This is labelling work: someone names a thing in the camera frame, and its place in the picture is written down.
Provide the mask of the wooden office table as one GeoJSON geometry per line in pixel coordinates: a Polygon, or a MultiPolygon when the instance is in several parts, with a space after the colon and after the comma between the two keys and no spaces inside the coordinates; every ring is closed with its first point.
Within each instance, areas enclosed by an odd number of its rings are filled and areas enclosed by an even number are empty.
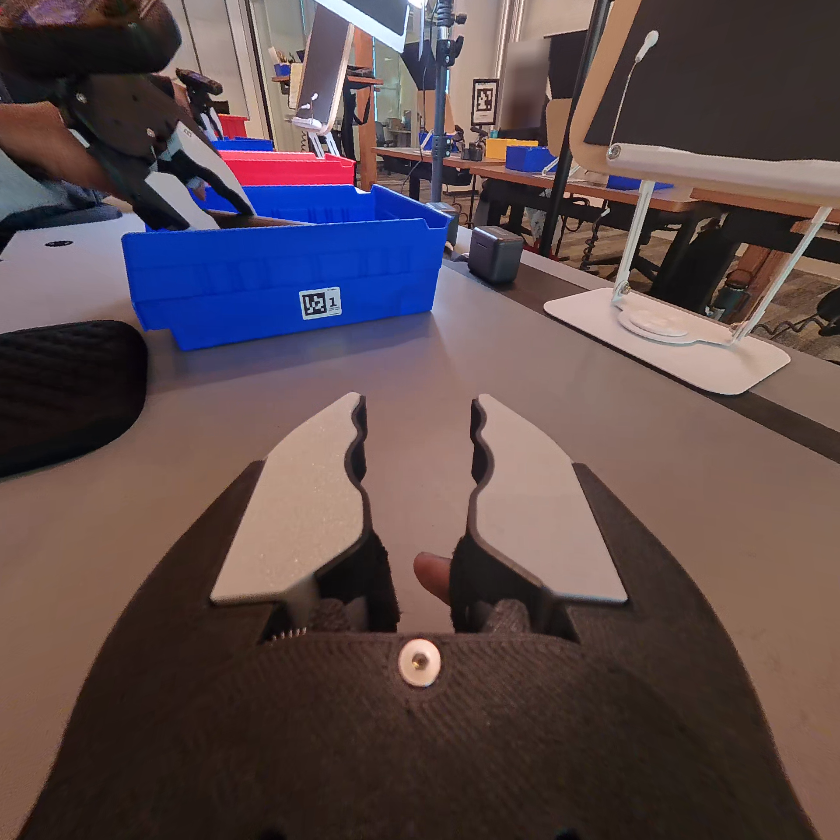
{"type": "MultiPolygon", "coordinates": [[[[386,173],[402,177],[401,193],[412,199],[424,200],[422,190],[431,186],[432,182],[433,157],[430,152],[394,146],[374,147],[373,152],[377,159],[382,160],[386,173]]],[[[455,191],[456,195],[475,196],[479,183],[478,177],[471,170],[474,163],[458,153],[445,156],[443,192],[455,191]]]]}
{"type": "MultiPolygon", "coordinates": [[[[495,224],[511,210],[511,229],[519,233],[526,207],[548,213],[550,197],[543,193],[553,185],[549,175],[511,171],[505,167],[478,164],[476,172],[486,178],[479,210],[495,224]]],[[[615,190],[588,181],[573,182],[561,199],[560,215],[577,221],[628,232],[637,203],[637,190],[615,190]],[[610,210],[602,221],[595,199],[610,210]]],[[[646,245],[654,233],[675,228],[675,238],[658,265],[644,261],[637,246],[633,270],[651,282],[653,298],[700,313],[709,307],[727,280],[749,288],[750,298],[733,322],[745,320],[758,308],[777,269],[793,253],[804,234],[806,220],[816,208],[778,199],[736,196],[726,192],[691,187],[661,188],[654,191],[641,234],[646,245]],[[734,269],[730,265],[737,250],[745,245],[734,269]]]]}

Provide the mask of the LED light panel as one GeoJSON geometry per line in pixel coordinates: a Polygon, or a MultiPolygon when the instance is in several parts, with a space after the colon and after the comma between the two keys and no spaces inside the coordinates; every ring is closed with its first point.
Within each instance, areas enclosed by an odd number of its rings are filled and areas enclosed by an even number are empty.
{"type": "Polygon", "coordinates": [[[402,53],[405,47],[412,12],[417,12],[423,21],[426,6],[424,1],[316,1],[315,4],[397,53],[402,53]]]}

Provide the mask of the blue bin white tag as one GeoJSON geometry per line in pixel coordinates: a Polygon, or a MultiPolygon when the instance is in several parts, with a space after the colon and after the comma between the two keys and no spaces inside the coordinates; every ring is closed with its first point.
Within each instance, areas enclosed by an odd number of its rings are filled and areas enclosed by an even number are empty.
{"type": "Polygon", "coordinates": [[[122,236],[134,312],[200,350],[429,312],[450,216],[374,185],[260,185],[261,217],[298,226],[122,236]]]}

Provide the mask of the white-tipped thin rod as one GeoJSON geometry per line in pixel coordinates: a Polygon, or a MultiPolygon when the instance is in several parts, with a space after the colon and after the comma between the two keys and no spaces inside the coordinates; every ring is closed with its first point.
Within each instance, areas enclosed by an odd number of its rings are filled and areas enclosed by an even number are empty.
{"type": "Polygon", "coordinates": [[[616,132],[617,132],[618,123],[619,123],[620,118],[622,116],[622,111],[623,111],[623,108],[624,108],[624,102],[625,102],[625,99],[626,99],[626,96],[627,96],[629,86],[631,84],[631,79],[633,78],[635,69],[638,67],[638,65],[644,60],[644,58],[650,52],[650,50],[657,45],[658,38],[659,38],[659,32],[657,30],[651,29],[650,31],[647,32],[647,34],[644,38],[644,41],[643,41],[642,45],[640,46],[638,52],[636,53],[635,57],[633,58],[633,63],[632,63],[632,65],[631,65],[631,67],[630,67],[630,69],[629,69],[629,71],[626,75],[622,96],[621,96],[620,101],[618,103],[616,116],[614,118],[614,122],[613,122],[613,126],[612,126],[610,142],[607,145],[607,150],[606,150],[606,159],[609,162],[615,161],[620,156],[620,153],[621,153],[621,146],[616,141],[616,132]]]}

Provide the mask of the black light stand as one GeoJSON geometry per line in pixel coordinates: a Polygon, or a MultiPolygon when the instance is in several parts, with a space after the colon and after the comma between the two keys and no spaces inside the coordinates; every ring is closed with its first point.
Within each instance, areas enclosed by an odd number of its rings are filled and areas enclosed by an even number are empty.
{"type": "Polygon", "coordinates": [[[466,21],[455,13],[453,1],[437,1],[432,12],[432,47],[435,62],[435,105],[430,182],[431,203],[440,203],[443,191],[443,169],[447,148],[446,97],[449,71],[463,48],[462,35],[454,37],[454,29],[466,21]]]}

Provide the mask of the teal water bottle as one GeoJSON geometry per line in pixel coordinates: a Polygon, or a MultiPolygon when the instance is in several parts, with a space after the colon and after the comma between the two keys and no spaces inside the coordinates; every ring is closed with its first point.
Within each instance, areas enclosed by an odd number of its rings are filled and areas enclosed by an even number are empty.
{"type": "Polygon", "coordinates": [[[749,298],[748,286],[727,280],[717,291],[717,295],[707,310],[707,315],[720,322],[733,322],[749,298]]]}

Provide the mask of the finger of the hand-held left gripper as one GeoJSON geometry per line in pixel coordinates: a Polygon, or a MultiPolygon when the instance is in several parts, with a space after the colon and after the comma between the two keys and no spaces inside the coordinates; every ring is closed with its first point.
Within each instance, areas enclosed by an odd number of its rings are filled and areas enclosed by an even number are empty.
{"type": "Polygon", "coordinates": [[[141,190],[141,219],[152,230],[219,230],[196,203],[189,188],[172,174],[152,171],[141,190]]]}
{"type": "Polygon", "coordinates": [[[176,124],[165,151],[160,155],[160,172],[173,175],[188,186],[199,180],[211,186],[227,200],[235,211],[254,217],[256,210],[236,175],[199,129],[188,128],[183,121],[176,124]]]}

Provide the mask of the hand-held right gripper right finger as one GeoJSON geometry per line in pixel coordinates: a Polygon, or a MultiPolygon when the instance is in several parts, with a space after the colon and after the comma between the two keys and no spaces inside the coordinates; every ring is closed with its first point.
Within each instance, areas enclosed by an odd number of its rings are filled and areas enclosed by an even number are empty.
{"type": "Polygon", "coordinates": [[[487,628],[501,602],[522,606],[536,634],[574,634],[571,606],[625,607],[625,586],[572,458],[489,394],[471,403],[469,435],[476,485],[449,572],[454,629],[487,628]]]}

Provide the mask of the small marker tag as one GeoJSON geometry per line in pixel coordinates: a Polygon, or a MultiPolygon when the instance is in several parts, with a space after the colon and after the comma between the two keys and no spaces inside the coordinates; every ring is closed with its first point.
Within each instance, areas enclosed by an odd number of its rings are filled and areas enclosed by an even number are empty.
{"type": "Polygon", "coordinates": [[[497,124],[499,94],[499,78],[473,80],[469,123],[472,128],[489,128],[497,124]]]}

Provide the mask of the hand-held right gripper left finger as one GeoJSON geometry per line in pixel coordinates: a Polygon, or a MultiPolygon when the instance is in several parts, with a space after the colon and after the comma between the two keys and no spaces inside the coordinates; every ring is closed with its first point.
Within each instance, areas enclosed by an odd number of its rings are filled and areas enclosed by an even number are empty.
{"type": "Polygon", "coordinates": [[[393,633],[400,609],[376,535],[366,473],[365,397],[350,392],[292,430],[260,464],[210,594],[215,606],[269,604],[271,634],[303,632],[337,601],[362,631],[393,633]]]}

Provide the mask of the small blue bin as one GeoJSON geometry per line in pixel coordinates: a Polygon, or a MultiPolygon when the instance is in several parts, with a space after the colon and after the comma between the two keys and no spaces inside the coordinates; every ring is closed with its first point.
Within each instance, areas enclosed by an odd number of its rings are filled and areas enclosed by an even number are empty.
{"type": "Polygon", "coordinates": [[[506,168],[514,172],[546,175],[552,172],[559,162],[546,145],[527,145],[509,143],[506,150],[506,168]]]}

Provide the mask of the small grey box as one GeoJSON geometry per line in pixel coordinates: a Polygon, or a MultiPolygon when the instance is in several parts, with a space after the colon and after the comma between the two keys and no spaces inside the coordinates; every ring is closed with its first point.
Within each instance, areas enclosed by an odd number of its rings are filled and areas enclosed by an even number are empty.
{"type": "Polygon", "coordinates": [[[511,284],[518,275],[525,239],[504,227],[474,227],[467,266],[475,277],[491,285],[511,284]]]}
{"type": "Polygon", "coordinates": [[[425,206],[447,217],[448,224],[446,240],[448,246],[451,249],[454,249],[457,245],[459,231],[459,210],[454,205],[444,202],[427,202],[425,203],[425,206]]]}

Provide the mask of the person's right hand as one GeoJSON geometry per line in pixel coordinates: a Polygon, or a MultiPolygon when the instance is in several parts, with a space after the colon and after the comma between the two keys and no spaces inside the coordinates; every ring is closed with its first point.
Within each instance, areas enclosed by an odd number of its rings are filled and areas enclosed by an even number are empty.
{"type": "Polygon", "coordinates": [[[420,552],[413,570],[419,584],[439,601],[450,605],[450,568],[452,560],[429,552],[420,552]]]}

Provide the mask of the black mesh cushion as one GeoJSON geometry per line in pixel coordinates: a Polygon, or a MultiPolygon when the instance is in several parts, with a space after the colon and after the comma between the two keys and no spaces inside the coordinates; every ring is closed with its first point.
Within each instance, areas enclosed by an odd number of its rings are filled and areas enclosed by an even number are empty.
{"type": "Polygon", "coordinates": [[[146,400],[149,353],[125,322],[92,320],[1,336],[1,477],[89,454],[146,400]]]}

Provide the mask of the person's left forearm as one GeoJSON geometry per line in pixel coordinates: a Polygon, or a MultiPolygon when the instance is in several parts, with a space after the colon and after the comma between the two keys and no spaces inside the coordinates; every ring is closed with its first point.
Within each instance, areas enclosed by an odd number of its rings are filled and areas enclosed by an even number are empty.
{"type": "Polygon", "coordinates": [[[47,102],[1,106],[1,231],[111,221],[119,191],[47,102]]]}

